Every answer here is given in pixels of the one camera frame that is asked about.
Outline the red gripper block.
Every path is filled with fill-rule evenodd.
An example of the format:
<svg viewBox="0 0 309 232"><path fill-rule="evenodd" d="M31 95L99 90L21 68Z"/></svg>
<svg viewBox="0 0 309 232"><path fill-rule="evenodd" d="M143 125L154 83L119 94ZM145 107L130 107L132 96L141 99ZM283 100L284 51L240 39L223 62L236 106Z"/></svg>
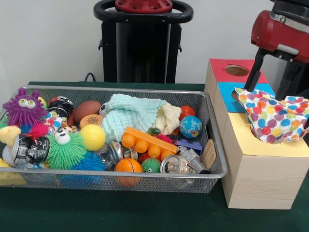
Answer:
<svg viewBox="0 0 309 232"><path fill-rule="evenodd" d="M298 66L289 64L289 71L298 69L288 89L288 96L308 97L308 65L309 62L309 26L297 22L281 14L263 10L256 18L251 43L259 49L244 88L252 92L260 78L260 69L267 51L283 51L295 57L295 60L306 63Z"/></svg>

